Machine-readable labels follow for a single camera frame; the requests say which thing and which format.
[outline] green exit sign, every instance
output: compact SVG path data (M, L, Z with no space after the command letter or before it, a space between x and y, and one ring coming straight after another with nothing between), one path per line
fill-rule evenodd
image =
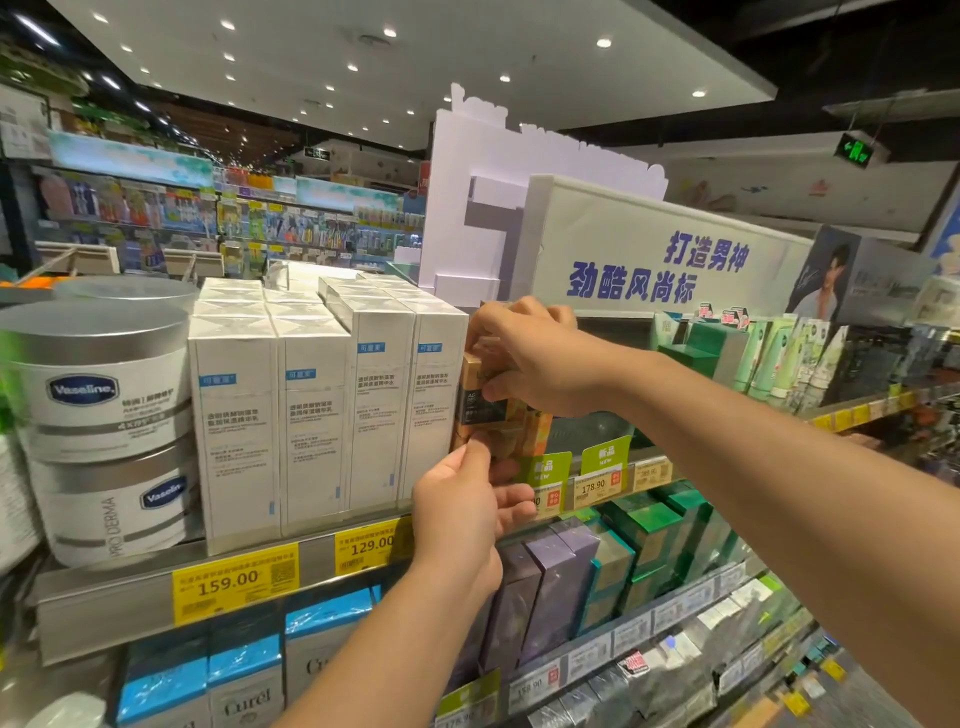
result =
M842 157L858 167L866 167L874 155L874 148L867 144L867 142L860 141L850 134L844 133L843 136L840 137L840 143L837 144L837 149L833 155L835 157Z

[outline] ceiling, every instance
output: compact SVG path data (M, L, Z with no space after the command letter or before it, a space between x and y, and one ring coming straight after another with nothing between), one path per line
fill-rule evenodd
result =
M407 150L428 145L452 82L506 106L511 124L548 129L755 104L776 94L647 0L51 5L135 83ZM385 36L387 27L396 37ZM601 37L612 46L597 47ZM705 96L691 95L700 89Z

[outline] purple product box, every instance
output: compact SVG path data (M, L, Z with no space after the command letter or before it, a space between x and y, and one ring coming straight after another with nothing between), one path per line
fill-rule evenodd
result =
M510 544L498 550L503 562L503 582L493 596L480 665L485 673L499 667L500 677L506 678L520 657L542 571L523 544Z
M581 571L576 554L552 531L531 539L525 545L543 571L543 577L527 626L527 636L520 650L521 665L566 639L569 624L564 620L576 608L576 604L571 606L570 602L579 595L577 587L571 587L571 584L576 582L579 585L577 576Z

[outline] qr code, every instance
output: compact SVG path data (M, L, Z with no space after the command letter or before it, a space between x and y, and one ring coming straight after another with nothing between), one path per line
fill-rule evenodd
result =
M276 586L277 584L284 584L288 581L293 581L296 575L296 562L293 560L281 561L280 563L273 564L270 567L270 583L273 586Z

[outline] yellow price tag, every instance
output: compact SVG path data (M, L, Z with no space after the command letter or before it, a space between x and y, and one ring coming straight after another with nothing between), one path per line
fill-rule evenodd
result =
M385 567L414 555L414 523L409 516L364 525L336 535L337 576Z
M665 457L634 465L634 493L673 482L673 463Z
M586 508L623 491L623 468L594 475L581 475L573 481L573 510Z
M209 619L300 588L300 547L273 546L177 569L174 624Z
M870 417L870 405L869 404L860 404L853 408L853 424L854 425L865 425L871 420Z
M833 416L832 415L821 415L820 417L815 417L813 419L813 426L824 429L827 432L833 431Z
M783 697L783 705L796 717L803 717L810 712L810 704L806 702L806 698L798 692L791 692L785 695Z
M853 412L849 409L841 409L833 413L833 431L841 432L853 427Z
M840 663L834 660L832 657L828 657L824 660L824 663L820 665L823 671L836 680L838 683L842 683L844 678L847 677L847 671L844 670Z

